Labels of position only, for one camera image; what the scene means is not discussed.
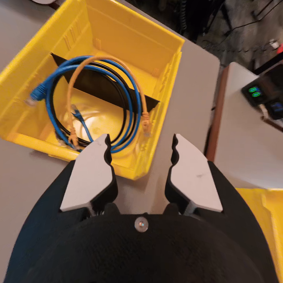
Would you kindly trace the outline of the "black power strip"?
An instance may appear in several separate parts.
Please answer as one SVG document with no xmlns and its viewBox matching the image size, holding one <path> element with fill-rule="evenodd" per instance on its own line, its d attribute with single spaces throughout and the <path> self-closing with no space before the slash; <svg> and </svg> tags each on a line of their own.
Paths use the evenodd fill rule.
<svg viewBox="0 0 283 283">
<path fill-rule="evenodd" d="M 263 104 L 273 120 L 283 118 L 283 65 L 276 65 L 246 86 L 241 93 L 249 104 L 258 108 Z"/>
</svg>

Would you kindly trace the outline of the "yellow storage bin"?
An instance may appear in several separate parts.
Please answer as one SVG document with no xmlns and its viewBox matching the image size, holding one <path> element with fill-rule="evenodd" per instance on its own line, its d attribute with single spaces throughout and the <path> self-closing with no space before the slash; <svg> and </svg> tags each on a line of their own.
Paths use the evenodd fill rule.
<svg viewBox="0 0 283 283">
<path fill-rule="evenodd" d="M 150 111 L 150 137 L 142 125 L 131 144 L 112 155 L 118 176 L 147 175 L 167 113 L 184 40 L 116 1 L 66 1 L 1 73 L 1 138 L 66 161 L 78 152 L 63 146 L 45 102 L 27 99 L 57 69 L 51 54 L 114 56 L 137 78 L 145 95 L 159 103 Z"/>
<path fill-rule="evenodd" d="M 269 245 L 279 282 L 283 282 L 283 189 L 236 188 L 255 215 Z"/>
</svg>

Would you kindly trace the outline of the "grey desk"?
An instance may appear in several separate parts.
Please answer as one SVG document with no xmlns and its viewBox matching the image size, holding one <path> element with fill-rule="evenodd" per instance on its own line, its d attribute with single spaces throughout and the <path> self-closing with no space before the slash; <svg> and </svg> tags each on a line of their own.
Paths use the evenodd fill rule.
<svg viewBox="0 0 283 283">
<path fill-rule="evenodd" d="M 1 1 L 1 70 L 52 13 L 53 9 L 30 1 Z M 137 181 L 117 177 L 116 204 L 122 213 L 163 212 L 173 134 L 181 134 L 204 150 L 219 67 L 217 57 L 185 41 L 150 171 Z M 2 139 L 1 154 L 1 218 L 10 215 L 24 221 L 68 163 Z"/>
</svg>

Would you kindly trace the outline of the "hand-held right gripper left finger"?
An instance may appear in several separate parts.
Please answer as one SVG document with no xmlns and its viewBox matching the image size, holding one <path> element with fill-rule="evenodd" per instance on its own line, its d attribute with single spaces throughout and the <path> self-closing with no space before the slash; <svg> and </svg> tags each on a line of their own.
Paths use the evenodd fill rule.
<svg viewBox="0 0 283 283">
<path fill-rule="evenodd" d="M 87 208 L 89 211 L 104 211 L 118 195 L 111 162 L 110 136 L 102 134 L 75 159 L 60 210 Z"/>
</svg>

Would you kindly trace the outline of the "black bin divider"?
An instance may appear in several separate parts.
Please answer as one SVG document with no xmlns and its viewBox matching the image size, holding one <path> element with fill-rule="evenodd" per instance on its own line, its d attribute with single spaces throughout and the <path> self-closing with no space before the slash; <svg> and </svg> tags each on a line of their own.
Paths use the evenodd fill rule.
<svg viewBox="0 0 283 283">
<path fill-rule="evenodd" d="M 66 59 L 51 53 L 55 63 L 57 66 L 61 65 Z M 74 70 L 68 71 L 64 74 L 64 77 L 69 83 L 71 76 Z M 103 74 L 99 72 L 95 72 L 92 70 L 83 70 L 78 76 L 74 88 L 83 91 L 87 94 L 90 94 L 94 97 L 102 99 L 106 102 L 109 102 L 113 105 L 116 105 L 120 108 L 123 108 L 123 104 L 125 104 L 126 110 L 129 110 L 128 101 L 126 98 L 126 94 L 124 93 L 122 87 L 115 81 L 110 79 L 113 83 L 106 79 Z M 122 102 L 122 98 L 119 95 L 119 92 L 124 98 L 125 102 Z M 147 110 L 150 112 L 154 109 L 160 101 L 151 98 L 145 95 L 145 100 L 147 103 Z"/>
</svg>

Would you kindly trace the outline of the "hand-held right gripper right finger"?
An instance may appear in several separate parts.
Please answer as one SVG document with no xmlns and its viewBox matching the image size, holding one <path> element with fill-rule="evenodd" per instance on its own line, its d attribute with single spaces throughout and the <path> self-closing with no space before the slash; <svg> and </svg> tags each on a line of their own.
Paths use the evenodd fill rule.
<svg viewBox="0 0 283 283">
<path fill-rule="evenodd" d="M 178 207 L 179 213 L 201 208 L 223 211 L 208 160 L 203 153 L 180 134 L 172 140 L 172 165 L 165 185 L 165 197 Z"/>
</svg>

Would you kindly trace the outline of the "white side table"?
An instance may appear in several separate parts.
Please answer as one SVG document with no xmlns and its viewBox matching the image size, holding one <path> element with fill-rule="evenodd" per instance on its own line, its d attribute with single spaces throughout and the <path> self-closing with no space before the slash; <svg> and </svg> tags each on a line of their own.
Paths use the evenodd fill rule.
<svg viewBox="0 0 283 283">
<path fill-rule="evenodd" d="M 206 157 L 235 188 L 283 188 L 283 135 L 261 120 L 241 88 L 256 75 L 236 62 L 220 77 Z"/>
</svg>

